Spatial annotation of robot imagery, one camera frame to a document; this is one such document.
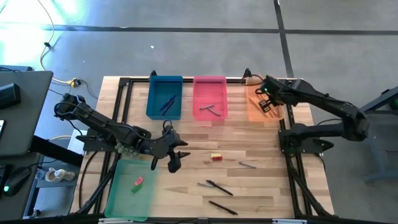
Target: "wooden table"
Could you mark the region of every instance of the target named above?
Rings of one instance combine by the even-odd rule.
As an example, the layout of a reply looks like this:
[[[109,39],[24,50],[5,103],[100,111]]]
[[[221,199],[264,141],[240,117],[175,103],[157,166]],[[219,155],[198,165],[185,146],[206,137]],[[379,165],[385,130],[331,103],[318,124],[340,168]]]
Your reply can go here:
[[[96,109],[108,117],[112,117],[119,78],[104,77],[99,94]],[[148,83],[134,84],[127,123],[145,128],[154,137],[159,137],[162,121],[153,121],[146,116],[148,89]],[[279,122],[249,122],[244,87],[239,84],[228,84],[228,117],[225,121],[195,121],[192,115],[192,93],[192,84],[184,83],[182,117],[180,121],[173,121],[181,139],[189,143],[177,150],[191,152],[191,155],[182,159],[182,168],[175,174],[168,172],[167,158],[159,161],[150,217],[294,217],[285,157],[280,152],[277,138]],[[118,121],[125,94],[126,90],[122,96]],[[313,124],[310,107],[306,103],[294,108],[294,117],[297,123]],[[211,153],[222,154],[223,161],[213,162]],[[83,160],[79,179],[88,157],[85,156]],[[103,157],[104,153],[97,153],[87,169],[82,187],[83,203],[98,185]],[[239,161],[245,161],[257,169],[245,168],[238,164]],[[324,208],[333,213],[321,160],[314,155],[303,154],[303,164],[308,187]],[[197,186],[198,182],[205,183],[206,179],[220,184],[234,196]],[[78,188],[79,185],[71,212],[78,210]],[[104,190],[101,211],[106,206],[108,191],[109,184]],[[298,190],[297,194],[300,208],[304,211],[302,193]],[[209,200],[229,207],[239,215],[234,216],[216,208],[208,203]]]

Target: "yellow cable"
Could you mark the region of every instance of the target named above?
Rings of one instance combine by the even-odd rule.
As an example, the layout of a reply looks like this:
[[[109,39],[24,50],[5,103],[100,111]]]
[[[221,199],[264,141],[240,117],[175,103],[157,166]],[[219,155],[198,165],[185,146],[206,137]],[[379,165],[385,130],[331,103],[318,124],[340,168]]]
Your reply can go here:
[[[54,32],[55,32],[54,22],[52,21],[52,18],[51,18],[51,16],[50,16],[50,13],[49,13],[49,12],[46,10],[46,8],[43,6],[42,2],[40,2],[40,0],[37,0],[37,1],[38,1],[39,4],[42,6],[42,8],[44,9],[44,11],[47,13],[47,15],[49,16],[49,19],[50,19],[50,21],[51,21],[51,25],[52,25],[52,34],[51,34],[51,37],[50,37],[49,41],[47,41],[47,43],[50,43],[51,40],[52,40],[52,38],[54,37]],[[44,49],[43,49],[43,51],[42,51],[42,54],[40,55],[40,65],[41,65],[43,71],[46,71],[46,69],[45,69],[44,66],[43,66],[43,58],[44,58],[44,55],[45,55],[45,49],[46,49],[46,48],[47,48],[47,46],[44,46]],[[74,78],[74,79],[72,79],[72,80],[69,80],[69,81],[62,81],[62,80],[59,80],[58,78],[54,78],[54,77],[52,77],[52,79],[55,80],[55,81],[57,81],[57,82],[60,82],[60,83],[69,84],[69,85],[71,85],[72,87],[75,87],[75,86],[76,86],[76,85],[75,85],[75,80],[76,80],[76,78]]]
[[[57,136],[57,137],[54,137],[54,138],[50,139],[50,141],[51,140],[60,139],[60,138],[72,138],[72,136]]]

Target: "gray floor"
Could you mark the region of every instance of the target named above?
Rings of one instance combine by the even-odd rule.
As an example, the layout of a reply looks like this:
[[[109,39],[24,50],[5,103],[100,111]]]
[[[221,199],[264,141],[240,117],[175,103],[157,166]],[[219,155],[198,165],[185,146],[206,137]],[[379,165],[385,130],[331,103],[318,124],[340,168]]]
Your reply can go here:
[[[116,27],[277,28],[272,0],[42,0],[54,23]],[[280,0],[288,29],[397,30],[398,1]],[[8,1],[0,13],[0,63],[40,70],[42,42],[50,32],[36,24],[49,20],[36,1]],[[64,32],[44,64],[64,80],[78,77],[98,94],[105,75],[226,75],[253,72],[286,77],[279,34],[199,34],[145,32]],[[398,36],[287,35],[296,78],[317,90],[358,106],[397,85]],[[55,91],[67,87],[52,85]],[[95,107],[85,87],[73,89]],[[60,96],[49,93],[36,133],[43,138],[70,134],[72,127],[53,117]],[[332,115],[312,108],[315,122]],[[375,171],[369,147],[332,139],[325,153],[326,174],[335,213],[345,218],[398,221],[397,181],[366,184]]]

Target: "black desk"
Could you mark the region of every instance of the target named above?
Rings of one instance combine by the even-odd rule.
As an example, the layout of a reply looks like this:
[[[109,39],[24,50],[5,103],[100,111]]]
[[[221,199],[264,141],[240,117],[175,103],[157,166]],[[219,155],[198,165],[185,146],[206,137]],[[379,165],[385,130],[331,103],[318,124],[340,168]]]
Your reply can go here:
[[[13,170],[17,167],[28,166],[39,162],[39,153],[29,153],[23,156],[13,156],[0,159],[1,164],[12,164]],[[30,195],[33,181],[35,179],[36,169],[32,169],[32,174],[22,186],[21,190],[13,197],[4,195],[0,198],[0,220],[17,220],[21,219],[25,213],[26,204]]]
[[[0,86],[16,83],[21,88],[21,103],[0,110],[0,119],[6,121],[0,138],[0,163],[18,167],[38,163],[41,154],[69,164],[80,166],[82,155],[34,136],[45,97],[52,79],[52,72],[0,72]],[[34,205],[38,189],[32,184],[36,166],[21,190],[13,197],[0,198],[0,220],[18,220],[31,212],[25,212],[26,204]]]
[[[0,72],[0,86],[15,83],[21,89],[21,103],[0,110],[0,119],[6,121],[0,156],[18,156],[29,151],[51,78],[52,72]]]

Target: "plastic bin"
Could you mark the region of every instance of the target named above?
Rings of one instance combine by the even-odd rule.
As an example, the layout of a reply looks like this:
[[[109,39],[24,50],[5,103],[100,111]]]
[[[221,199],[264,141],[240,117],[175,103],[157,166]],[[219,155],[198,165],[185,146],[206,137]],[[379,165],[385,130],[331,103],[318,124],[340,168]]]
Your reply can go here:
[[[246,84],[255,84],[259,83],[260,79],[256,77],[247,78]],[[258,89],[261,85],[254,86],[245,86],[246,92],[246,108],[248,113],[249,121],[278,121],[284,117],[282,107],[281,106],[270,106],[271,110],[264,113],[258,103],[261,100],[268,100],[268,96],[266,94],[257,95],[256,89]]]
[[[163,105],[176,95],[173,105],[163,115],[160,110]],[[182,104],[182,77],[181,76],[154,76],[150,78],[147,103],[147,116],[150,119],[181,118]]]
[[[217,116],[208,109],[200,108],[208,105]],[[217,77],[193,77],[193,117],[199,121],[224,120],[228,115],[226,98],[226,78]]]
[[[106,218],[123,218],[143,222],[147,220],[154,188],[157,169],[150,169],[150,162],[121,159],[116,167],[108,203]],[[143,177],[142,188],[133,193],[135,181]]]

